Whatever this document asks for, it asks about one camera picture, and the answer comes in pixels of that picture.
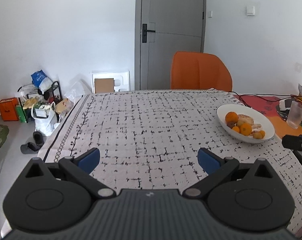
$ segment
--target chair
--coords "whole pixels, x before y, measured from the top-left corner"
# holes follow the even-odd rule
[[[172,61],[171,89],[210,89],[231,91],[232,78],[215,55],[178,51]]]

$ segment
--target brown cardboard piece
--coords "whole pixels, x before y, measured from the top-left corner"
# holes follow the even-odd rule
[[[94,93],[114,92],[114,78],[95,78]]]

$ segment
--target bowl of fruit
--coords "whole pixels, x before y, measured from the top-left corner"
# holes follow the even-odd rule
[[[217,116],[222,127],[234,138],[248,143],[261,143],[274,134],[272,123],[260,112],[243,105],[219,106]]]

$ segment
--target plastic cup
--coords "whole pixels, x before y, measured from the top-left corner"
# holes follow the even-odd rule
[[[287,124],[293,129],[297,129],[302,121],[302,104],[292,101],[288,114]]]

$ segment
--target bowl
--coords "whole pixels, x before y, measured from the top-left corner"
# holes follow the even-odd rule
[[[245,114],[253,118],[255,123],[259,123],[262,125],[262,130],[266,132],[266,135],[263,139],[254,139],[252,135],[244,136],[236,131],[232,130],[230,127],[227,126],[225,121],[226,114],[229,112],[236,112],[237,114]],[[220,124],[222,127],[234,138],[248,143],[262,143],[264,141],[268,141],[274,136],[274,127],[272,123],[260,112],[249,108],[243,105],[234,105],[234,104],[226,104],[219,106],[217,109],[217,118],[219,119]]]

